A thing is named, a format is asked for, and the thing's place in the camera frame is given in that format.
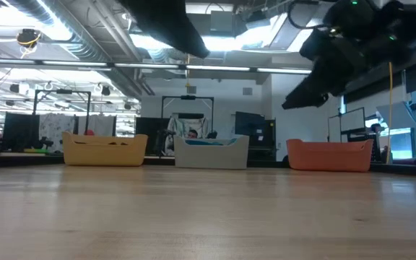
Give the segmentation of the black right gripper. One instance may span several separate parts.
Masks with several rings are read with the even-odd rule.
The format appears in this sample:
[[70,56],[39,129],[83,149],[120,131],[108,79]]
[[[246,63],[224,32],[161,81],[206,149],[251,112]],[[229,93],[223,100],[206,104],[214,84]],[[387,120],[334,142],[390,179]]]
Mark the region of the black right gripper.
[[363,52],[351,41],[323,37],[316,47],[315,69],[285,97],[282,108],[321,107],[329,94],[341,94],[366,66]]

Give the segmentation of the grey ceiling box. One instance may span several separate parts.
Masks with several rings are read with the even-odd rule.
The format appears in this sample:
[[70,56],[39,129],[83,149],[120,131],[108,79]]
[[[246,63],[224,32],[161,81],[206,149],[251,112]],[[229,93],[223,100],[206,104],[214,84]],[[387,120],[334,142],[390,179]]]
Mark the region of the grey ceiling box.
[[233,31],[233,13],[211,11],[210,31],[213,33],[231,33]]

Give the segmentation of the orange plastic basket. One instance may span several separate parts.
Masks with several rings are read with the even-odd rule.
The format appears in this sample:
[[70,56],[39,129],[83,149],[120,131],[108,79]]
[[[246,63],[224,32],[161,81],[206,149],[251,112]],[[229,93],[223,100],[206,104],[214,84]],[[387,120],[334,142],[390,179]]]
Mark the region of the orange plastic basket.
[[288,161],[294,170],[367,172],[372,148],[372,139],[363,142],[287,140]]

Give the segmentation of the long ceiling light strip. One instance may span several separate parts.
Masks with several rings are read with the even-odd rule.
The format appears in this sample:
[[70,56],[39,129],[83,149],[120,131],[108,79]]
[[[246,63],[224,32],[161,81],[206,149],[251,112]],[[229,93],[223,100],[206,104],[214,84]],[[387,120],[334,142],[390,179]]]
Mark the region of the long ceiling light strip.
[[95,71],[110,71],[111,69],[163,69],[163,70],[197,70],[214,72],[247,72],[263,74],[310,74],[309,69],[264,68],[248,66],[211,66],[193,64],[146,64],[146,63],[116,63],[95,61],[49,61],[39,59],[0,58],[0,67],[66,67],[83,68]]

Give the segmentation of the black cabinet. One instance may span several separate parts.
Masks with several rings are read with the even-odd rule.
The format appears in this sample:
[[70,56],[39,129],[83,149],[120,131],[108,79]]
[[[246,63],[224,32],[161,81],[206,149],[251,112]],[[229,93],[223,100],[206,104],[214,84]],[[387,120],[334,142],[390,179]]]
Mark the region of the black cabinet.
[[276,121],[255,113],[235,113],[235,134],[249,137],[248,161],[275,161]]

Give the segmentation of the white angled panel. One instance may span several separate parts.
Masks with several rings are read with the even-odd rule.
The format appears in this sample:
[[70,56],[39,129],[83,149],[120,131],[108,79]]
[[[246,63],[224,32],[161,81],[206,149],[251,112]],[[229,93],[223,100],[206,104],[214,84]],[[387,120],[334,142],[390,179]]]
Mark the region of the white angled panel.
[[412,109],[404,101],[391,105],[380,105],[376,107],[376,110],[377,114],[392,129],[416,128],[416,120],[414,119]]

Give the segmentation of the white hanging cloth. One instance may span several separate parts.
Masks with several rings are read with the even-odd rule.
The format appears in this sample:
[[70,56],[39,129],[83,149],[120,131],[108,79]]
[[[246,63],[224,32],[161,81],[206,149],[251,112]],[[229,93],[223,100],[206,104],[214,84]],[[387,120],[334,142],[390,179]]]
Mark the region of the white hanging cloth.
[[[116,135],[116,121],[115,116],[91,115],[89,117],[88,129],[95,132],[94,136],[114,137]],[[85,122],[86,116],[77,116],[75,118],[75,134],[85,135]]]
[[189,132],[195,131],[198,139],[203,139],[209,133],[208,118],[177,118],[172,116],[169,120],[167,130],[176,136],[189,138]]
[[49,152],[64,151],[62,141],[62,133],[74,130],[74,117],[64,114],[49,113],[40,115],[39,137],[45,137],[48,141],[52,141],[53,145],[48,148]]

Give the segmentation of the white plastic basket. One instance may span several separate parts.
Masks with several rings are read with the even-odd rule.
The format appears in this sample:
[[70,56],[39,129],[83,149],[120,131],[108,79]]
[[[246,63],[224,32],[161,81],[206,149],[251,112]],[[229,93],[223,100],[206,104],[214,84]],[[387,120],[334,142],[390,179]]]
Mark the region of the white plastic basket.
[[244,170],[247,167],[248,136],[237,137],[231,145],[228,145],[230,139],[216,139],[225,146],[188,145],[185,140],[180,136],[173,137],[176,167],[228,170]]

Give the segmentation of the black ceiling device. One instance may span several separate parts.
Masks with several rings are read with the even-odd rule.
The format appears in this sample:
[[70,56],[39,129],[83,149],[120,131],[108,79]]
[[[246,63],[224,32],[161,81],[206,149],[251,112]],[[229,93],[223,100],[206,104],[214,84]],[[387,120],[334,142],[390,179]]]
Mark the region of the black ceiling device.
[[41,39],[42,33],[34,29],[23,29],[17,34],[17,43],[24,48],[34,48]]

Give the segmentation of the yellow plastic basket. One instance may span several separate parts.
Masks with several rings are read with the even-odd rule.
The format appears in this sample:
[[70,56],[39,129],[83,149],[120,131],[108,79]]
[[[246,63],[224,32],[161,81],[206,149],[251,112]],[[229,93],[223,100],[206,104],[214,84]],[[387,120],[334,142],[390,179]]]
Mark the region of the yellow plastic basket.
[[[140,166],[144,162],[147,135],[133,138],[85,136],[62,133],[64,162],[75,166]],[[126,146],[108,143],[127,143]]]

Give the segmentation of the black panel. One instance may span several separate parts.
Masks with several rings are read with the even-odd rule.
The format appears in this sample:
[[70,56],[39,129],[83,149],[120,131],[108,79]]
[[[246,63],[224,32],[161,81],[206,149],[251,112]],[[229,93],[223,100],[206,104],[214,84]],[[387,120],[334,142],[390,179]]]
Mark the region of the black panel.
[[39,115],[6,113],[2,144],[4,149],[22,152],[39,141]]

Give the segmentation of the black gantry frame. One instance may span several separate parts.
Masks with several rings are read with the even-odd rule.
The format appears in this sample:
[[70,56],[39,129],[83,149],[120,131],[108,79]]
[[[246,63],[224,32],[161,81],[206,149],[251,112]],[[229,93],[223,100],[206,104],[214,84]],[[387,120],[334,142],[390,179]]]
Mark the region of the black gantry frame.
[[[195,95],[182,96],[162,96],[161,100],[161,118],[208,118],[209,133],[206,139],[213,131],[215,99],[213,97],[197,97]],[[168,137],[169,141],[173,140],[174,133],[167,129],[160,130],[164,135],[164,139]]]
[[90,91],[76,91],[76,90],[67,90],[67,89],[58,89],[58,90],[35,90],[35,96],[33,101],[33,108],[32,108],[32,116],[36,116],[37,106],[38,106],[38,95],[40,93],[47,93],[50,94],[52,92],[58,95],[73,95],[73,94],[86,94],[87,95],[87,114],[86,114],[86,122],[84,128],[84,135],[87,135],[88,126],[89,126],[89,117],[90,117],[90,106],[91,106],[91,97],[92,93]]

